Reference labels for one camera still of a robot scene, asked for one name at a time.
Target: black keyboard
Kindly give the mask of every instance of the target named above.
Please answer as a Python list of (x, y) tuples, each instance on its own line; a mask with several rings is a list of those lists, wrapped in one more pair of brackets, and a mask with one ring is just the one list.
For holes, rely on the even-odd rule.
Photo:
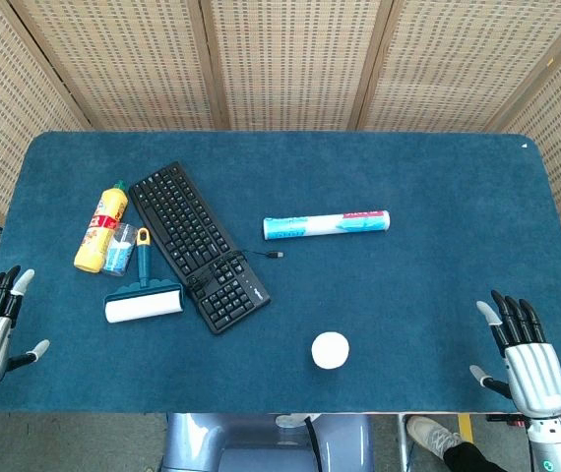
[(154, 242), (215, 334), (270, 302), (270, 295), (178, 162), (130, 188)]

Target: black pants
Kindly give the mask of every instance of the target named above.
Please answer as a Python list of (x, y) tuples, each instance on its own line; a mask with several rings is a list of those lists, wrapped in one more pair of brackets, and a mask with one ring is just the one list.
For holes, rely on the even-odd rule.
[(470, 442), (463, 442), (445, 450), (443, 460), (453, 472), (506, 472), (497, 464), (488, 462)]

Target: yellow bottle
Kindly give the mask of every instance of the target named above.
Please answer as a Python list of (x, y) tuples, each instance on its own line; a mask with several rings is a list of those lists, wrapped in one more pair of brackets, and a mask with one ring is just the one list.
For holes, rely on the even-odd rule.
[(101, 194), (91, 224), (75, 256), (76, 268), (86, 272), (99, 272), (105, 264), (110, 239), (127, 206), (124, 189), (125, 183), (119, 180), (114, 188)]

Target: white ball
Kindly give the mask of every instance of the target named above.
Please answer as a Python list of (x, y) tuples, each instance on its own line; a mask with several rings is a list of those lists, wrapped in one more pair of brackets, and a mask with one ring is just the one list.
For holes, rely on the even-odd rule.
[(338, 332), (328, 331), (318, 335), (311, 345), (313, 362), (322, 369), (336, 369), (348, 359), (350, 346)]

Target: paper towel roll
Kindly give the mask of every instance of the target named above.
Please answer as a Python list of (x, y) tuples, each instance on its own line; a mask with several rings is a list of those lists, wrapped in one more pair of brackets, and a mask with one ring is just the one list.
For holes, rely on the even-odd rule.
[(156, 317), (182, 311), (179, 290), (115, 300), (105, 305), (105, 318), (110, 323), (128, 322), (140, 318)]
[(265, 218), (263, 235), (265, 239), (280, 239), (361, 231), (386, 231), (389, 227), (390, 214), (382, 209), (295, 218)]

